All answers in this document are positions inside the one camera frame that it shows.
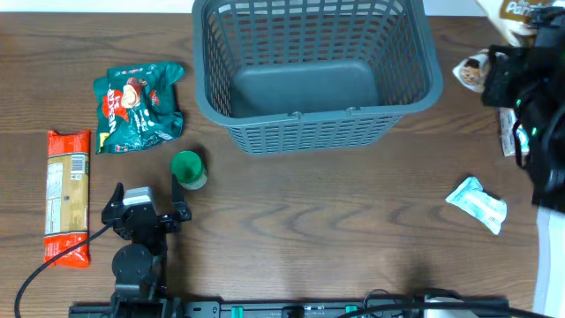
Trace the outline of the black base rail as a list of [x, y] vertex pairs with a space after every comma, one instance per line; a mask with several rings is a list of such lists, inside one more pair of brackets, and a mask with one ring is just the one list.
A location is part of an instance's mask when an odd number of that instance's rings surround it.
[[184, 303], [174, 309], [167, 304], [125, 303], [112, 305], [81, 304], [69, 307], [70, 317], [184, 317], [184, 318], [289, 318], [289, 317], [338, 317], [365, 307], [401, 304], [400, 299], [370, 299], [366, 304], [355, 301], [310, 303], [221, 303], [199, 301]]

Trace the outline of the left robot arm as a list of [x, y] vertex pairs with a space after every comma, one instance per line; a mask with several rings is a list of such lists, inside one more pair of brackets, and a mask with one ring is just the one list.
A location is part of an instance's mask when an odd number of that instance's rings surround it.
[[188, 208], [177, 178], [171, 180], [173, 211], [159, 215], [152, 191], [141, 187], [125, 191], [119, 183], [102, 211], [108, 225], [129, 244], [116, 252], [111, 263], [116, 278], [110, 317], [183, 317], [182, 300], [171, 297], [166, 285], [167, 239], [189, 221]]

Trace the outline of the green lidded jar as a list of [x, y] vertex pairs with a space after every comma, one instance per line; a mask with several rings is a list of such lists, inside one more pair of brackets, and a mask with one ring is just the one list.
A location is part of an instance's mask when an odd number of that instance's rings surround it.
[[187, 190], [198, 190], [207, 182], [207, 170], [200, 156], [192, 151], [177, 153], [171, 160], [171, 172]]

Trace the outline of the grey plastic basket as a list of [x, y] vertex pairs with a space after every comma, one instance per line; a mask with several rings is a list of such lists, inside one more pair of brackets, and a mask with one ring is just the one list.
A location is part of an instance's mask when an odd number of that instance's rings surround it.
[[365, 146], [441, 97], [422, 0], [197, 0], [195, 100], [251, 155]]

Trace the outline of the light blue wipes packet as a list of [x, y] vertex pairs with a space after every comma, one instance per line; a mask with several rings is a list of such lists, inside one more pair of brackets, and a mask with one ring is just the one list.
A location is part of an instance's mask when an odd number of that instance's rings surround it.
[[494, 235], [500, 234], [508, 214], [507, 203], [487, 194], [475, 177], [467, 177], [445, 201], [479, 220]]

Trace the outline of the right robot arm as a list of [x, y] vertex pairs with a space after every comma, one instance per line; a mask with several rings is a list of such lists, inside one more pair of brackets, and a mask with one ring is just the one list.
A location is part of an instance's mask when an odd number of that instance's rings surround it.
[[564, 5], [531, 12], [534, 44], [526, 48], [493, 45], [491, 70], [481, 96], [485, 106], [512, 109], [529, 140], [528, 155], [516, 163], [532, 184], [537, 207], [539, 265], [533, 310], [564, 315]]

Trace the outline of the white brown snack bag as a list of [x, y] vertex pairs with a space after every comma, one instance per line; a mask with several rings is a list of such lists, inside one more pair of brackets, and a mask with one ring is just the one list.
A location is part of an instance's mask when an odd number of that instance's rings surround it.
[[[478, 0], [489, 21], [511, 47], [530, 47], [537, 36], [531, 26], [531, 15], [542, 7], [564, 6], [563, 1], [553, 0]], [[465, 58], [454, 69], [454, 76], [470, 90], [482, 93], [486, 76], [490, 71], [488, 49]]]

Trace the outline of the tissue multipack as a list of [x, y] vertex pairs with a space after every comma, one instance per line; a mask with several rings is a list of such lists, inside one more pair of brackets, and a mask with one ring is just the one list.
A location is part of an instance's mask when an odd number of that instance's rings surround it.
[[499, 108], [498, 116], [500, 122], [502, 153], [505, 156], [513, 156], [516, 154], [515, 137], [517, 137], [522, 155], [527, 155], [530, 151], [529, 138], [523, 126], [519, 125], [516, 128], [516, 132], [513, 132], [513, 128], [516, 123], [515, 112], [512, 109]]

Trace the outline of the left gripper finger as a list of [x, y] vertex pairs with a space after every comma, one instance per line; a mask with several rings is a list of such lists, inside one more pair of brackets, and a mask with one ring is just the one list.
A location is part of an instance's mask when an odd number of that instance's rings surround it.
[[117, 183], [117, 186], [112, 194], [109, 205], [112, 208], [120, 207], [123, 205], [123, 198], [124, 198], [124, 186], [121, 182]]
[[174, 209], [178, 213], [187, 213], [188, 206], [185, 201], [182, 186], [178, 183], [177, 176], [172, 174], [171, 179], [171, 201]]

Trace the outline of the green coffee mix bag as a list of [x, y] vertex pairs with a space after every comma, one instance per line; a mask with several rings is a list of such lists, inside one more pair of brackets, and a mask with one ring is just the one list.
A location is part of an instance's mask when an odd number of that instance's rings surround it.
[[175, 83], [185, 75], [173, 62], [119, 66], [94, 80], [97, 154], [150, 149], [179, 138], [184, 115]]

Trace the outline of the red and gold pasta packet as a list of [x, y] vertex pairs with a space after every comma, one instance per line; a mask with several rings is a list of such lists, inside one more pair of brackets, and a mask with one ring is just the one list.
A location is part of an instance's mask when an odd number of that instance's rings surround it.
[[90, 136], [48, 132], [44, 260], [88, 238]]

